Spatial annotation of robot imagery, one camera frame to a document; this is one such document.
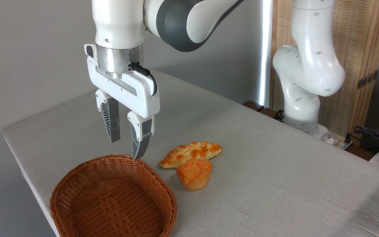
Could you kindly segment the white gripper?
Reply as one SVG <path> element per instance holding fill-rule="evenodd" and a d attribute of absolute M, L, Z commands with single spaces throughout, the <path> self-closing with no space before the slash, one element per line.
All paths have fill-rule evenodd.
<path fill-rule="evenodd" d="M 160 111 L 160 93 L 153 75 L 144 68 L 131 65 L 128 73 L 116 76 L 98 66 L 96 45 L 86 44 L 89 78 L 96 91 L 96 104 L 102 112 L 105 128 L 111 143 L 120 140 L 119 102 L 131 111 L 127 118 L 131 127 L 133 160 L 143 157 L 154 135 L 154 116 Z"/>

